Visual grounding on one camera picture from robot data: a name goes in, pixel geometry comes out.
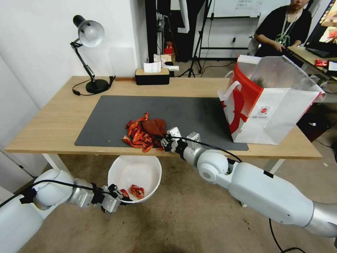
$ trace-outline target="concrete floor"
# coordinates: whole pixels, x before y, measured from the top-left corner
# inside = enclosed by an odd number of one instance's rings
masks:
[[[207,61],[205,66],[226,65]],[[189,67],[179,63],[181,73]],[[203,77],[224,77],[233,68],[210,67]],[[337,106],[320,105],[329,120],[337,121]],[[324,144],[337,140],[337,125],[319,138]],[[337,202],[337,166],[330,148],[313,143],[320,160],[287,160],[277,175],[293,183],[318,202]],[[62,155],[74,177],[102,186],[116,156]],[[180,158],[160,158],[161,184],[146,202],[120,206],[116,213],[99,208],[80,209],[63,204],[42,225],[20,252],[279,252],[270,234],[268,219],[242,208],[229,193],[203,181]],[[265,159],[245,159],[263,167]],[[336,252],[333,239],[306,230],[273,223],[280,245],[311,252]]]

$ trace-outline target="lanyard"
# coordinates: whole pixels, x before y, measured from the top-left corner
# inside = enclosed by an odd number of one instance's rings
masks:
[[[283,27],[282,27],[282,32],[281,32],[281,37],[280,37],[280,41],[282,41],[283,37],[288,33],[290,27],[293,25],[293,23],[296,22],[296,19],[297,19],[297,16],[298,14],[300,13],[300,11],[297,12],[296,14],[296,17],[294,18],[294,20],[290,23],[290,25],[287,27],[286,30],[285,29],[285,24],[287,23],[287,20],[288,20],[288,13],[285,14],[285,19],[284,19],[284,22],[283,22]]]

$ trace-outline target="white bowl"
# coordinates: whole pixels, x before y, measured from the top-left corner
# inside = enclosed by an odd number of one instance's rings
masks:
[[[150,198],[157,190],[161,179],[161,164],[155,156],[119,156],[111,165],[108,173],[108,185],[115,184],[125,189],[133,202],[140,203]],[[138,199],[129,191],[135,184],[144,188],[144,198]]]

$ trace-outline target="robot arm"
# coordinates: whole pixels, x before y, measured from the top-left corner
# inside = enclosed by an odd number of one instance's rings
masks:
[[[337,236],[337,204],[313,202],[276,175],[226,158],[217,150],[205,150],[198,144],[198,133],[188,135],[187,142],[180,138],[178,128],[173,128],[161,143],[165,151],[180,154],[196,167],[204,180],[224,187],[234,198],[276,222],[298,225],[320,236]],[[97,188],[63,170],[48,170],[35,180],[33,190],[0,204],[0,252],[17,252],[62,203],[81,208],[95,204],[105,212],[115,212],[121,199],[130,200],[115,185]]]
[[[44,219],[65,202],[81,208],[95,204],[105,212],[115,212],[123,204],[121,199],[130,200],[115,185],[97,188],[83,179],[73,179],[63,170],[47,170],[34,184],[24,195],[0,205],[0,252],[17,252],[40,229]]]
[[[313,234],[337,236],[337,203],[314,202],[290,182],[249,163],[238,163],[217,150],[205,150],[198,133],[179,139],[178,128],[167,131],[161,142],[166,151],[179,153],[206,181],[218,184],[242,203],[272,220],[301,226]]]

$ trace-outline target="bag handle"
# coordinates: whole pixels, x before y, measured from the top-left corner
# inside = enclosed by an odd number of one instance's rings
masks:
[[[227,75],[226,75],[224,78],[227,78],[230,74],[234,74],[234,71],[233,71],[233,70],[229,71],[229,72],[227,73]]]
[[[224,93],[222,90],[218,90],[218,96],[220,98],[220,101],[226,101],[229,97],[229,95],[233,92],[233,90],[238,87],[239,90],[241,90],[242,85],[239,81],[235,81],[232,83],[232,85],[228,88],[228,90]]]

